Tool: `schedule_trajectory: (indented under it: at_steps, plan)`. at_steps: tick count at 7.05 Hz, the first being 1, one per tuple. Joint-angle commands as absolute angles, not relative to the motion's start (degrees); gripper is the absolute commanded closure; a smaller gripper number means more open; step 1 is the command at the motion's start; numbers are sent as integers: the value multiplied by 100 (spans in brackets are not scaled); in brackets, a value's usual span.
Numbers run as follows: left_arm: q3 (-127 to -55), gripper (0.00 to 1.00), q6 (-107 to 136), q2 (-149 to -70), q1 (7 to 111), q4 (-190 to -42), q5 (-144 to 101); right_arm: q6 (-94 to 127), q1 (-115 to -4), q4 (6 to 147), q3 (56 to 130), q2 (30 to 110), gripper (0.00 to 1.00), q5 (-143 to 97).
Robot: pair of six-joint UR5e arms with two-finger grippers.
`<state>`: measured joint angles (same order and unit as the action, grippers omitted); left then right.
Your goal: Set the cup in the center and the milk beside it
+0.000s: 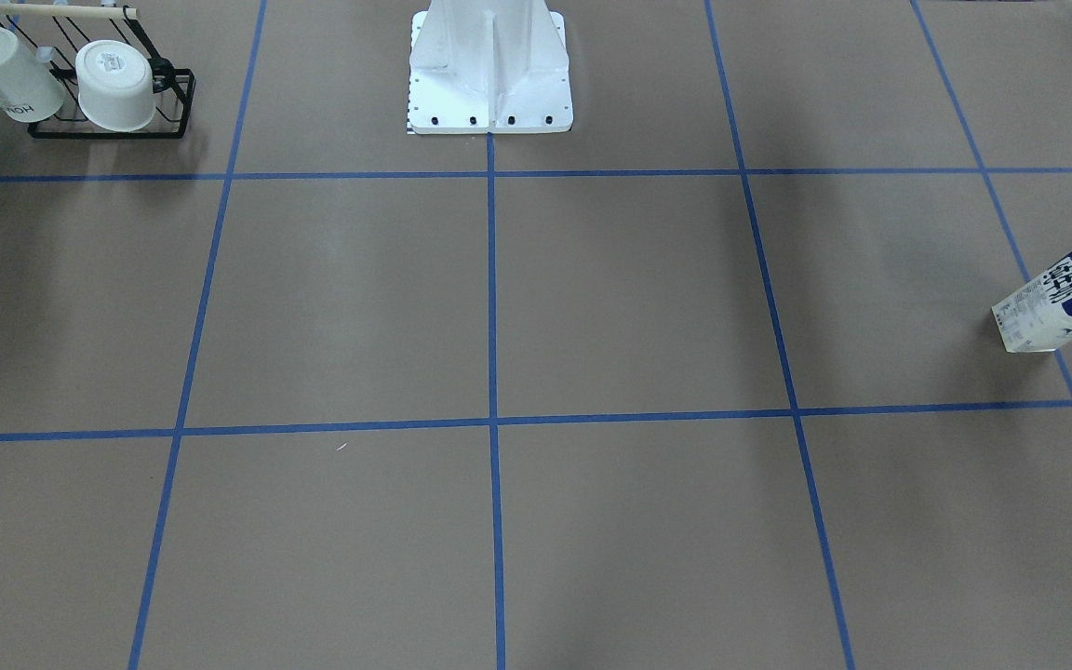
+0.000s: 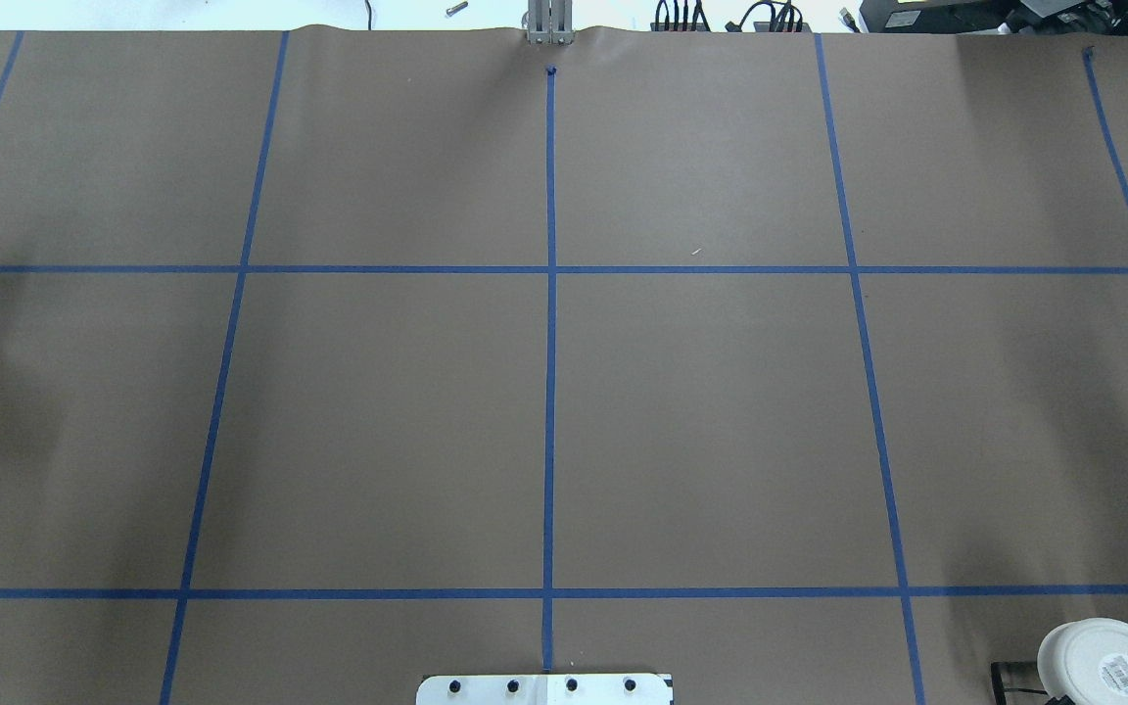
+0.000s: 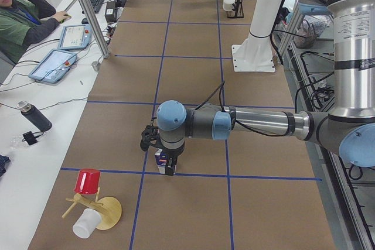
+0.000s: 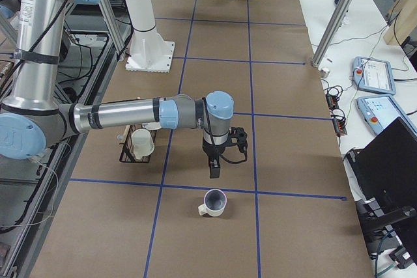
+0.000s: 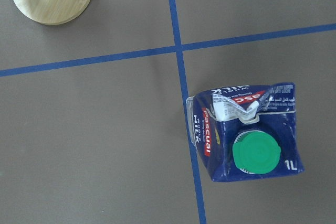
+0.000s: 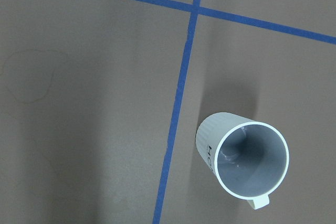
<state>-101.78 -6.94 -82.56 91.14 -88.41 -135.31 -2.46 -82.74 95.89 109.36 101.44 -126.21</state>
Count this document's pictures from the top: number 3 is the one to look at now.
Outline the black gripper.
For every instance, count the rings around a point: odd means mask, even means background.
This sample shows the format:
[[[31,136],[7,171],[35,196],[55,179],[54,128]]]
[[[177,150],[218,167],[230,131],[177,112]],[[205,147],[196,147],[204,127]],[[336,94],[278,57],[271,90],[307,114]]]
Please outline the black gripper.
[[[160,136],[157,126],[147,125],[141,133],[140,148],[148,151],[149,147],[161,148]],[[165,174],[173,176],[176,170],[177,159],[170,157],[165,165]]]

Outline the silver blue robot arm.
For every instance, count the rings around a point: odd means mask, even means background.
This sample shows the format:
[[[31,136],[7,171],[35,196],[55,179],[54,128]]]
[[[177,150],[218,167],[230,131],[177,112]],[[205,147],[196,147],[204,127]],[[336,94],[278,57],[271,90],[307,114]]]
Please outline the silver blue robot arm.
[[[186,138],[225,140],[231,131],[294,136],[361,167],[374,165],[374,0],[299,0],[302,12],[333,15],[335,104],[330,112],[272,112],[163,102],[140,147],[161,149],[173,175]]]

